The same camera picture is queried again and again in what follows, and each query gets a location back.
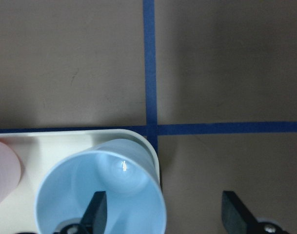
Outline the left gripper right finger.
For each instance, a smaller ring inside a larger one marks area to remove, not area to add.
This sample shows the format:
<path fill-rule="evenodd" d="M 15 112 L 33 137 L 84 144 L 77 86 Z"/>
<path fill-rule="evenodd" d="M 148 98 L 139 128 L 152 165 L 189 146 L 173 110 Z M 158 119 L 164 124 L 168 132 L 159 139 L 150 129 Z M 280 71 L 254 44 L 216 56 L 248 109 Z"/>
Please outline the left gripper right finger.
<path fill-rule="evenodd" d="M 262 234 L 262 228 L 233 191 L 223 191 L 221 219 L 228 234 Z"/>

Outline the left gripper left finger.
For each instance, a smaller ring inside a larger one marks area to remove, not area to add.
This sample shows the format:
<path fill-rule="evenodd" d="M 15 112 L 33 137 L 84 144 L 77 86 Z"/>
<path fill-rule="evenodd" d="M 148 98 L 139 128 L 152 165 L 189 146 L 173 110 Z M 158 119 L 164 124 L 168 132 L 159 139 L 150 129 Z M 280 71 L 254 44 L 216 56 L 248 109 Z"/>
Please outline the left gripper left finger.
<path fill-rule="evenodd" d="M 81 221 L 84 234 L 103 234 L 107 224 L 106 191 L 95 192 Z"/>

